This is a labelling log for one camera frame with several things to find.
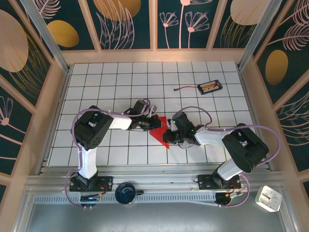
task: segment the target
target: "white tile floor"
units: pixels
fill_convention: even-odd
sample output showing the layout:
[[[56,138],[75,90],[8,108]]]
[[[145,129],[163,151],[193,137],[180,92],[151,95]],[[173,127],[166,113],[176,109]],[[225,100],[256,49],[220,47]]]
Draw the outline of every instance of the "white tile floor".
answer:
[[[223,89],[201,95],[195,86],[219,80]],[[186,106],[210,112],[213,127],[252,124],[248,105],[234,62],[141,62],[75,64],[51,148],[48,166],[77,166],[77,149],[70,128],[79,111],[97,105],[123,112],[138,99],[149,98],[159,116],[171,117]],[[194,125],[209,121],[196,109],[186,111]],[[220,163],[230,156],[211,145],[166,149],[146,132],[109,130],[97,151],[97,166],[131,164]]]

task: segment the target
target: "yellow circle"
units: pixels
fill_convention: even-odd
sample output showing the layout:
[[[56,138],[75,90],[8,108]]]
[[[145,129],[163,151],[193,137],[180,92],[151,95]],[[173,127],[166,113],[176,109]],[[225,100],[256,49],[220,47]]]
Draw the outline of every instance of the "yellow circle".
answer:
[[[74,47],[79,42],[77,31],[69,23],[55,20],[47,25],[56,43],[63,47]]]
[[[266,79],[272,85],[279,84],[288,70],[289,60],[281,50],[273,51],[266,62]]]
[[[121,14],[118,1],[124,10],[127,8],[132,18],[140,11],[140,0],[93,0],[98,11],[108,19],[119,21],[120,17],[122,17],[122,20],[126,20],[127,16]]]
[[[28,59],[27,34],[10,14],[0,10],[0,67],[15,73],[23,69]]]
[[[240,25],[254,25],[267,7],[269,0],[233,0],[231,4],[232,20]]]

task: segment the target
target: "battery pack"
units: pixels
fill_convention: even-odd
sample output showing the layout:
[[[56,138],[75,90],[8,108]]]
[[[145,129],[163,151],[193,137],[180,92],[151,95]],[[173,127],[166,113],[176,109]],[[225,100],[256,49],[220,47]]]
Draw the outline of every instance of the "battery pack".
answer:
[[[197,86],[199,92],[204,95],[222,89],[222,85],[218,80],[209,81]]]

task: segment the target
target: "alarm clock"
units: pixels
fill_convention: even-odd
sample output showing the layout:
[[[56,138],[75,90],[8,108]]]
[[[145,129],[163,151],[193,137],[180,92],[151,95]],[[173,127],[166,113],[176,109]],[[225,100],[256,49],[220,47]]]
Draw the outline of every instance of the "alarm clock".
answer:
[[[262,186],[257,192],[255,202],[269,212],[277,212],[282,203],[282,195],[268,186]]]

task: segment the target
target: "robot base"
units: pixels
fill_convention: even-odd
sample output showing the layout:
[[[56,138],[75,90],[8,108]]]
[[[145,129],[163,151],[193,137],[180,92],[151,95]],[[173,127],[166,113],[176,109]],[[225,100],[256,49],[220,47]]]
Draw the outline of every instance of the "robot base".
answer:
[[[93,180],[90,178],[86,183],[79,178],[82,178],[82,176],[79,175],[71,178],[70,192],[111,192],[112,190],[112,176],[97,176],[96,174],[92,177]]]
[[[232,177],[230,180],[228,180],[228,184],[224,186],[223,188],[218,186],[214,180],[213,175],[198,175],[197,176],[197,182],[199,190],[216,190],[216,189],[241,189],[241,183],[239,179],[239,175],[236,175]]]

